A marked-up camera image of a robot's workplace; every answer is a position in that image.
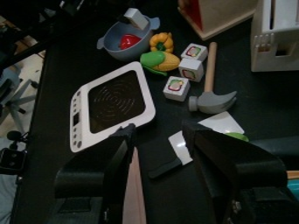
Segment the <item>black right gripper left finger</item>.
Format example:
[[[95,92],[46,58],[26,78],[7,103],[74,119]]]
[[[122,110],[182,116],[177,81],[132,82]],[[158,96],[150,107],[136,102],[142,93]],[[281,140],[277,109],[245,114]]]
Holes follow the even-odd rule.
[[[136,126],[79,152],[55,178],[52,224],[122,224]]]

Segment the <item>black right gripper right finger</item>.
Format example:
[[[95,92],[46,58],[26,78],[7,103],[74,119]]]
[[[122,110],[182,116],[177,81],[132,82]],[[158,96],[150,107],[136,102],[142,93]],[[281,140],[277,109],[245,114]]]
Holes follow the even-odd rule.
[[[299,224],[299,199],[279,157],[186,121],[182,134],[207,203],[207,224]]]

